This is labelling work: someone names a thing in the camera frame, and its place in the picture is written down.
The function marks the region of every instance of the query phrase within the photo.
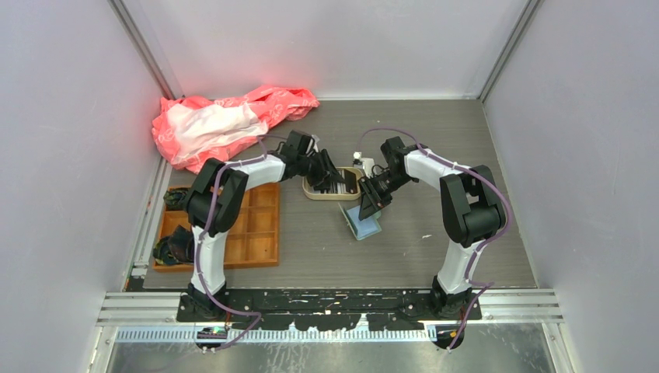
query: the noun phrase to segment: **ventilation grille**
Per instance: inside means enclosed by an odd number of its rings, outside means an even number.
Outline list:
[[[190,343],[209,339],[197,339],[202,326],[130,326],[122,327],[117,333],[118,343]],[[236,338],[241,330],[229,330],[228,338]],[[331,342],[424,342],[435,340],[434,328],[428,330],[383,330],[369,331],[368,327],[353,330],[319,332],[308,330],[252,330],[240,343],[331,343]]]

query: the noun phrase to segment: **blue object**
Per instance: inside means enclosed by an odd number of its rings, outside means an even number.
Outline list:
[[[346,220],[348,220],[348,226],[358,241],[372,236],[382,230],[378,223],[378,218],[381,215],[380,211],[376,212],[369,218],[359,220],[359,206],[353,207],[349,210],[346,210],[340,204],[339,207],[341,207],[341,212]]]

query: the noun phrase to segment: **gray table surface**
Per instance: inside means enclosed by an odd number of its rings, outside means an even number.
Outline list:
[[[283,122],[271,134],[286,136],[300,129],[320,137],[336,166],[349,166],[360,135],[373,127],[398,127],[415,134],[435,153],[456,162],[492,169],[497,186],[507,195],[501,169],[480,102],[475,100],[325,101],[298,121]],[[380,145],[396,136],[371,132],[364,156],[385,165]],[[413,142],[401,135],[406,144]],[[270,149],[277,139],[267,139]],[[258,155],[258,146],[237,159]],[[169,185],[190,185],[194,174],[175,171]],[[336,201],[309,200],[302,179],[281,183],[280,265],[227,270],[230,288],[427,288],[444,262],[448,236],[441,220],[439,193],[423,183],[410,183],[393,194],[379,219],[382,232],[355,240]],[[359,201],[344,201],[346,207]],[[190,275],[147,272],[145,288],[184,288]],[[496,287],[534,287],[524,246],[515,222],[489,245],[475,280]]]

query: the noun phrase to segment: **gray wall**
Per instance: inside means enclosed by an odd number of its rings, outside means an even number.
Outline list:
[[[659,3],[545,2],[486,102],[586,372],[657,371]]]
[[[82,371],[158,159],[159,91],[103,1],[0,12],[0,365]]]
[[[478,96],[526,0],[132,0],[179,93]]]

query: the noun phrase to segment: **wooden compartment box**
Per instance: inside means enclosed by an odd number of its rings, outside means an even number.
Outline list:
[[[171,235],[177,225],[190,229],[185,211],[167,211],[162,215],[159,239]],[[228,231],[225,269],[275,267],[279,265],[279,184],[269,183],[245,192],[240,214]],[[162,266],[153,262],[158,272],[188,272],[192,264]]]

